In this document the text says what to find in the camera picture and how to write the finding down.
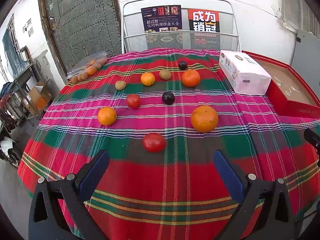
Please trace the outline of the large orange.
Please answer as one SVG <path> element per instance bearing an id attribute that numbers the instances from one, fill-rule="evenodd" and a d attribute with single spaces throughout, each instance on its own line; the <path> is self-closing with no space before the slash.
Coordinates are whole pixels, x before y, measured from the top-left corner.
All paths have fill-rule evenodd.
<path id="1" fill-rule="evenodd" d="M 201 133 L 208 133 L 214 130 L 219 121 L 218 114 L 213 107 L 200 105 L 191 114 L 190 122 L 192 127 Z"/>

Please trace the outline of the red tomato front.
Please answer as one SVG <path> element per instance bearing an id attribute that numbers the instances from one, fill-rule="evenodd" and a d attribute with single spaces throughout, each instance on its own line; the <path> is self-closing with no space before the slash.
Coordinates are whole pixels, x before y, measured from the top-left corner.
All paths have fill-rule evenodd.
<path id="1" fill-rule="evenodd" d="M 166 142 L 159 133 L 149 133 L 143 138 L 143 147 L 152 153 L 161 152 L 165 149 Z"/>

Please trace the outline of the red tomato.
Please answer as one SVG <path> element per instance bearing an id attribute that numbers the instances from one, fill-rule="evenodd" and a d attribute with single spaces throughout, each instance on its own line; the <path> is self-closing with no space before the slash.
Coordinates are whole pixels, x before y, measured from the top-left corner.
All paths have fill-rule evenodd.
<path id="1" fill-rule="evenodd" d="M 140 97 L 137 94 L 129 94 L 126 103 L 131 109 L 138 109 L 140 107 Z"/>
<path id="2" fill-rule="evenodd" d="M 152 153 L 161 152 L 165 149 L 166 142 L 159 133 L 149 133 L 143 138 L 143 147 Z"/>

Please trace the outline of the mandarin orange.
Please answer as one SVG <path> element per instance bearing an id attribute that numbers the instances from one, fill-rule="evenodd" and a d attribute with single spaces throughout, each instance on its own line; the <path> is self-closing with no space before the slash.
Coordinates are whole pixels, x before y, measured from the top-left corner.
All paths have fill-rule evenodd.
<path id="1" fill-rule="evenodd" d="M 201 77 L 196 70 L 189 69 L 182 74 L 181 81 L 185 87 L 192 88 L 200 83 Z"/>

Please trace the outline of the dark plum back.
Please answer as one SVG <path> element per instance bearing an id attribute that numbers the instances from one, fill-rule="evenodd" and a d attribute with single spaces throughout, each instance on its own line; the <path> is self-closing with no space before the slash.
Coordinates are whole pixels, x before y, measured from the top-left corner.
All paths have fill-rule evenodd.
<path id="1" fill-rule="evenodd" d="M 185 61 L 180 61 L 178 63 L 178 67 L 179 67 L 180 70 L 186 70 L 188 68 L 188 65 L 186 64 Z"/>

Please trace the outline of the dark plum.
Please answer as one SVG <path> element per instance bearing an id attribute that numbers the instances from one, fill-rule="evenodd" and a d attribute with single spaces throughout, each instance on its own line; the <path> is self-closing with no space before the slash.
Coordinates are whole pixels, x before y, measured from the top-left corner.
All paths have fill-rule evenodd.
<path id="1" fill-rule="evenodd" d="M 172 105 L 175 102 L 175 96 L 172 92 L 164 92 L 162 95 L 162 101 L 166 105 Z"/>
<path id="2" fill-rule="evenodd" d="M 179 67 L 180 70 L 186 70 L 188 68 L 188 65 L 186 64 L 185 61 L 180 61 L 178 63 L 178 67 Z"/>

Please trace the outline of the kiwi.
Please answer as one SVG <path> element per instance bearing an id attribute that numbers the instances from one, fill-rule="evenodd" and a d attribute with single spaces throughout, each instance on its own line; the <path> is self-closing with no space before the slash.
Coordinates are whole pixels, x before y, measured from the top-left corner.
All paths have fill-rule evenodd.
<path id="1" fill-rule="evenodd" d="M 115 83 L 115 88 L 118 91 L 124 90 L 126 88 L 126 82 L 122 80 L 117 81 Z"/>
<path id="2" fill-rule="evenodd" d="M 167 69 L 162 69 L 160 72 L 159 72 L 159 77 L 162 79 L 162 80 L 170 80 L 171 77 L 172 77 L 172 74 L 171 74 L 171 71 L 167 70 Z"/>

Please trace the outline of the small orange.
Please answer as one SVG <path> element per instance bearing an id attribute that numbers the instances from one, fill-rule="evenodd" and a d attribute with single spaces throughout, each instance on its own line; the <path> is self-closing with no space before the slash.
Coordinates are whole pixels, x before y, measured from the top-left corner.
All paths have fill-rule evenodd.
<path id="1" fill-rule="evenodd" d="M 156 79 L 152 73 L 146 72 L 141 75 L 140 81 L 145 86 L 152 86 L 156 82 Z"/>

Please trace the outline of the grey cabinet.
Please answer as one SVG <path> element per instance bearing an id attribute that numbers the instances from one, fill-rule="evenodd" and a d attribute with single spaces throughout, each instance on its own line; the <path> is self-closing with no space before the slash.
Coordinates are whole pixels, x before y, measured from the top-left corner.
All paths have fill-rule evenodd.
<path id="1" fill-rule="evenodd" d="M 320 39 L 299 29 L 291 67 L 304 79 L 313 92 L 320 96 Z"/>

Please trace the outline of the red cardboard tray box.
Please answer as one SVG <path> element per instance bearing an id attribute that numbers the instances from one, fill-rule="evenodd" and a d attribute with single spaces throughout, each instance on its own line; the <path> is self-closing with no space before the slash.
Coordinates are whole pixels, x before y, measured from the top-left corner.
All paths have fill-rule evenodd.
<path id="1" fill-rule="evenodd" d="M 271 75 L 266 95 L 278 115 L 319 118 L 319 98 L 290 65 L 264 55 L 245 53 Z"/>

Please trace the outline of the white pink tissue pack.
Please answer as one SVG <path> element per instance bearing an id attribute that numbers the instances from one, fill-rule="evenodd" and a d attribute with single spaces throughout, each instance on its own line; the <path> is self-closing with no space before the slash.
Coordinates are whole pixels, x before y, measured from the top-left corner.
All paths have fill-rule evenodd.
<path id="1" fill-rule="evenodd" d="M 246 53 L 220 51 L 219 66 L 237 94 L 265 95 L 271 82 L 268 72 Z"/>

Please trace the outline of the metal shelf cart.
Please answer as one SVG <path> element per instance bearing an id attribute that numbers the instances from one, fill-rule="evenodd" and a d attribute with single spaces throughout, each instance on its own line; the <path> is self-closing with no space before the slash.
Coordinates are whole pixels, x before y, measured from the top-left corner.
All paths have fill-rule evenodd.
<path id="1" fill-rule="evenodd" d="M 12 94 L 19 91 L 22 94 L 22 100 L 25 99 L 28 105 L 34 111 L 34 117 L 36 119 L 41 120 L 43 111 L 37 110 L 36 107 L 31 102 L 31 96 L 27 96 L 28 94 L 27 90 L 30 91 L 30 88 L 28 87 L 27 82 L 30 80 L 32 76 L 35 77 L 37 82 L 44 81 L 43 76 L 40 73 L 36 63 L 32 59 L 31 53 L 27 46 L 22 47 L 18 52 L 25 53 L 25 56 L 27 59 L 27 66 L 17 77 L 14 78 L 13 82 L 9 87 L 9 92 Z"/>

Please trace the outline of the clear plastic fruit container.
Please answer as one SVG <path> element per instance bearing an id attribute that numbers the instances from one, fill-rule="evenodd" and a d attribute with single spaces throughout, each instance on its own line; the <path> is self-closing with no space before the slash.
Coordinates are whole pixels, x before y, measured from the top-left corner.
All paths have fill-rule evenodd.
<path id="1" fill-rule="evenodd" d="M 71 80 L 74 76 L 78 76 L 88 67 L 93 65 L 97 60 L 107 58 L 107 52 L 101 51 L 81 59 L 74 67 L 71 67 L 67 72 L 67 80 Z"/>

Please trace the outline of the plaid red tablecloth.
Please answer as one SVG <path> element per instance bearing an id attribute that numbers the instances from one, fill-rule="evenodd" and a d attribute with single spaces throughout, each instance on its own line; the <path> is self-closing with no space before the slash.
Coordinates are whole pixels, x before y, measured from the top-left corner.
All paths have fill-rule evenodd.
<path id="1" fill-rule="evenodd" d="M 61 90 L 28 141 L 29 192 L 77 173 L 99 150 L 110 165 L 84 205 L 110 239 L 214 239 L 237 208 L 213 164 L 221 150 L 259 179 L 282 178 L 295 219 L 319 199 L 319 119 L 276 113 L 233 92 L 215 51 L 151 49 L 104 61 Z"/>

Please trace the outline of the white metal mesh rack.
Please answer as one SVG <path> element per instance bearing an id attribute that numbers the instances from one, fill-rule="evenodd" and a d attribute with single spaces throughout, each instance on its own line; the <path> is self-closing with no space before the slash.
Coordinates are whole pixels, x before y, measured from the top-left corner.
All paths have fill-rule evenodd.
<path id="1" fill-rule="evenodd" d="M 131 0 L 121 7 L 121 52 L 152 48 L 241 51 L 228 0 Z"/>

